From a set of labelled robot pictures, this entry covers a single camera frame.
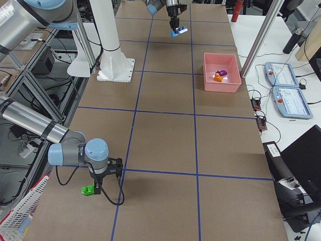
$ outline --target pink bin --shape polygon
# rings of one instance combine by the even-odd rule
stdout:
[[[227,71],[227,79],[214,81],[213,75],[218,70]],[[242,83],[234,54],[204,53],[203,73],[205,91],[235,93]]]

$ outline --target blue tape line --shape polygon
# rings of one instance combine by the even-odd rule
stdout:
[[[155,171],[155,170],[142,170],[142,169],[126,169],[127,172],[147,172],[147,173],[159,173],[159,174],[173,174],[173,175],[184,175],[184,176],[196,176],[195,173],[187,172],[167,172],[167,171]]]
[[[219,177],[219,178],[229,178],[229,179],[273,181],[272,178],[264,178],[264,177],[239,177],[239,176],[225,176],[225,175],[211,175],[211,174],[199,174],[199,176],[200,177]]]
[[[142,41],[142,40],[119,40],[120,42],[138,42],[138,43],[152,43],[152,44],[191,44],[191,43],[173,43],[173,42],[156,42],[156,41]],[[201,46],[219,46],[219,47],[236,47],[236,45],[226,44],[194,44]]]
[[[114,111],[128,111],[128,112],[142,112],[142,113],[159,113],[159,114],[179,114],[179,115],[194,115],[205,117],[217,117],[217,118],[235,118],[235,119],[255,119],[254,117],[242,117],[242,116],[229,116],[229,115],[215,115],[215,114],[194,114],[194,113],[176,113],[176,112],[162,112],[151,110],[133,110],[133,109],[116,109],[116,108],[103,108],[103,107],[91,107],[91,106],[79,106],[81,109],[101,109],[101,110],[114,110]]]
[[[198,232],[199,241],[202,241],[201,229],[201,203],[200,203],[200,182],[199,182],[199,161],[197,149],[197,126],[196,126],[196,100],[195,100],[195,80],[194,80],[194,58],[193,58],[193,34],[192,34],[192,11],[190,11],[191,21],[191,55],[192,55],[192,79],[193,79],[193,109],[194,109],[194,140],[195,140],[195,165],[196,165],[196,191],[197,191],[197,218],[198,218]]]
[[[103,108],[103,107],[90,107],[90,106],[79,106],[79,109],[102,109],[102,110],[117,110],[117,111],[129,111],[135,112],[132,109],[116,109],[116,108]]]
[[[150,23],[148,40],[150,39],[152,21],[153,21],[153,17],[152,17],[151,23]],[[146,63],[147,52],[148,52],[148,43],[147,43],[147,46],[146,46],[145,58],[144,58],[144,63],[143,63],[143,67],[142,67],[142,71],[143,71],[143,72],[144,72],[145,63]],[[129,141],[128,141],[128,147],[127,147],[127,153],[126,153],[126,159],[125,159],[124,169],[126,169],[126,167],[127,167],[127,161],[128,161],[128,156],[129,156],[129,150],[130,150],[132,133],[133,133],[133,130],[134,130],[134,125],[135,125],[135,119],[136,119],[136,113],[137,113],[136,111],[137,111],[137,106],[138,106],[138,101],[139,101],[139,95],[140,95],[140,89],[141,89],[141,84],[142,84],[143,75],[144,75],[144,73],[142,73],[142,74],[141,74],[141,77],[140,77],[140,83],[139,83],[138,94],[137,94],[137,99],[136,99],[134,117],[133,117],[133,120],[132,120],[132,125],[131,125],[131,130],[130,130],[130,135],[129,135]],[[126,170],[123,172],[123,175],[122,175],[121,188],[122,188],[123,185],[124,185],[125,175],[126,175]],[[121,192],[119,191],[118,202],[120,202],[120,198],[121,198]],[[112,233],[111,233],[111,238],[110,238],[111,241],[114,240],[114,235],[115,235],[115,230],[116,230],[116,225],[117,225],[118,212],[119,212],[119,206],[116,207],[114,224],[113,224]]]
[[[192,75],[192,73],[179,73],[179,72],[162,72],[162,71],[151,71],[151,70],[145,70],[145,73],[159,73],[159,74],[187,74]]]
[[[197,174],[188,172],[169,172],[169,171],[157,171],[157,170],[144,170],[144,169],[124,169],[126,172],[146,172],[146,173],[158,173],[158,174],[172,174],[183,176],[195,176],[195,177],[214,177],[214,178],[227,178],[227,179],[245,179],[245,180],[258,180],[258,181],[273,181],[272,178],[265,177],[241,177],[241,176],[227,176],[227,175],[214,175],[214,174]]]
[[[116,19],[131,19],[131,20],[135,20],[137,18],[126,18],[126,17],[115,17]],[[151,20],[151,19],[144,19],[144,18],[138,18],[138,20]],[[166,19],[153,19],[155,21],[166,21],[168,22],[168,20]],[[180,22],[192,22],[192,23],[216,23],[216,24],[229,24],[229,22],[220,22],[220,21],[191,21],[191,20],[180,20]]]
[[[155,114],[178,114],[178,115],[191,115],[193,116],[193,113],[175,113],[175,112],[161,112],[161,111],[150,111],[150,110],[137,110],[136,112],[141,113],[155,113]]]

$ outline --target green block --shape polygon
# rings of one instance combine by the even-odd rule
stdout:
[[[81,193],[85,196],[94,194],[94,185],[84,186],[81,188]]]

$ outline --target white table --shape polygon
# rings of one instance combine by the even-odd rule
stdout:
[[[247,56],[254,40],[259,32],[259,29],[264,21],[264,16],[239,16],[236,23],[230,22],[231,29],[233,32],[234,40],[236,47],[238,48],[238,54],[243,65],[246,58],[242,56]],[[282,49],[286,45],[287,41],[291,37],[291,33],[286,26],[285,22],[281,17],[277,17],[274,21],[272,28],[267,34],[263,45],[260,48],[258,56],[267,53],[277,53],[282,54]],[[261,84],[271,88],[268,81],[265,78],[264,66],[257,66],[258,78],[256,76],[255,65],[265,64],[268,61],[272,62],[282,62],[290,63],[292,67],[298,67],[306,64],[307,62],[297,61],[295,54],[298,51],[299,47],[296,47],[292,54],[283,54],[283,55],[264,55],[262,57],[256,57],[255,61],[246,76],[246,83],[252,85],[256,90],[260,91],[262,96],[266,96],[269,93],[269,90],[262,87],[258,84],[258,78]],[[296,75],[304,75],[312,73],[313,70],[311,66],[305,65],[300,68],[294,68],[294,73]],[[315,74],[308,75],[304,77],[307,81],[306,90],[303,90],[304,97],[307,102],[316,102],[321,100],[321,82]],[[262,110],[267,114],[267,121],[274,124],[281,132],[281,140],[277,144],[280,150],[284,150],[292,142],[294,142],[298,137],[310,129],[313,125],[317,124],[321,126],[321,103],[310,105],[313,118],[310,120],[303,119],[288,119],[283,118],[272,100],[272,95],[268,99],[263,98],[261,100]],[[277,141],[279,139],[278,131],[267,124],[268,130],[262,132],[261,140],[262,142]],[[302,236],[301,240],[304,240],[304,234],[297,234],[292,231],[290,226],[285,222],[284,223],[288,239],[293,240],[296,236]],[[309,234],[309,241],[319,241],[321,237],[321,224],[313,225],[311,232]]]

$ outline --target cardboard table surface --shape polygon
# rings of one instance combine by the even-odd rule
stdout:
[[[146,12],[124,1],[116,16],[131,83],[92,76],[71,124],[123,159],[124,205],[82,196],[87,168],[64,187],[53,171],[25,240],[287,240],[245,81],[234,94],[202,84],[205,52],[237,54],[225,8],[188,5],[176,38],[165,8]],[[118,200],[114,176],[103,187]]]

